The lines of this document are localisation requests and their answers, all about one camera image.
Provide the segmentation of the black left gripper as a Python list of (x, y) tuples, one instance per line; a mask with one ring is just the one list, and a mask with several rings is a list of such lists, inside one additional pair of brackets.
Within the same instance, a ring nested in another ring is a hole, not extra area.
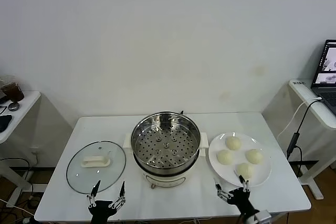
[(116, 214), (116, 209), (121, 208), (125, 203), (125, 182), (122, 183), (119, 197), (114, 202), (104, 201), (104, 200), (95, 200), (95, 197), (99, 191), (101, 180), (93, 187), (91, 193), (87, 195), (89, 200), (88, 210), (92, 215), (91, 224), (106, 224), (109, 217)]

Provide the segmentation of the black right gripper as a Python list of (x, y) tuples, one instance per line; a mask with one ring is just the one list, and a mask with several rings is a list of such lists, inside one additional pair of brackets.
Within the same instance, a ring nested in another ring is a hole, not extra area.
[(234, 171), (234, 173), (238, 177), (243, 187), (239, 187), (232, 191), (227, 191), (221, 185), (220, 181), (217, 178), (214, 178), (217, 196), (229, 205), (236, 206), (243, 217), (251, 217), (258, 213), (259, 210), (254, 208), (254, 206), (249, 201), (249, 180), (246, 180), (241, 174), (238, 174), (236, 171)]

